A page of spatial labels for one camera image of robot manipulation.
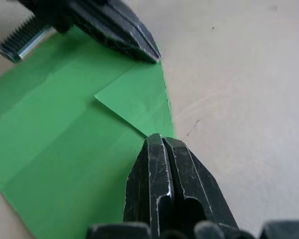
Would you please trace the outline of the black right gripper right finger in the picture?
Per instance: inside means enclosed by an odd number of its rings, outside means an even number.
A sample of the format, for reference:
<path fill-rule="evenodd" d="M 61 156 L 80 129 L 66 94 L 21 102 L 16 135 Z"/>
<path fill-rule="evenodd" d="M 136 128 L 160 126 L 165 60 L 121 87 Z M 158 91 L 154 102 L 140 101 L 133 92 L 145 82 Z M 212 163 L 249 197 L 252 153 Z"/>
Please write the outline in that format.
<path fill-rule="evenodd" d="M 181 230 L 193 232 L 201 221 L 216 223 L 225 232 L 238 230 L 213 175 L 183 141 L 166 137 L 163 142 L 168 152 Z"/>

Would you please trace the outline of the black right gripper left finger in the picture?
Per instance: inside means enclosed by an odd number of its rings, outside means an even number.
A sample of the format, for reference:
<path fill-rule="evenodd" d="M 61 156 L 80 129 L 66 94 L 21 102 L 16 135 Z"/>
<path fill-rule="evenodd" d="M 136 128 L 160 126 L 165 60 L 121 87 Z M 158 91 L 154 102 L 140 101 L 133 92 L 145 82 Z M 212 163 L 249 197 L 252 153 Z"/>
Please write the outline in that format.
<path fill-rule="evenodd" d="M 170 224 L 173 189 L 167 149 L 160 134 L 145 139 L 126 184 L 125 222 Z"/>

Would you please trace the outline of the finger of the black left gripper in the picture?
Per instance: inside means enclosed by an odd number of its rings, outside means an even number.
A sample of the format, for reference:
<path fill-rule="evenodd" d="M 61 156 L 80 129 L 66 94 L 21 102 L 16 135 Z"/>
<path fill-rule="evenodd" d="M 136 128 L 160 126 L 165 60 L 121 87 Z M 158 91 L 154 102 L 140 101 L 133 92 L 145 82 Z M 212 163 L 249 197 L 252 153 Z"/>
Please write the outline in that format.
<path fill-rule="evenodd" d="M 122 0 L 113 0 L 112 8 L 118 16 L 123 18 L 120 26 L 132 38 L 132 46 L 144 53 L 149 60 L 160 60 L 161 54 L 152 33 L 133 10 Z"/>
<path fill-rule="evenodd" d="M 132 46 L 132 38 L 120 26 L 123 18 L 113 10 L 112 0 L 72 0 L 69 9 L 73 23 L 105 47 L 137 61 L 157 63 Z"/>

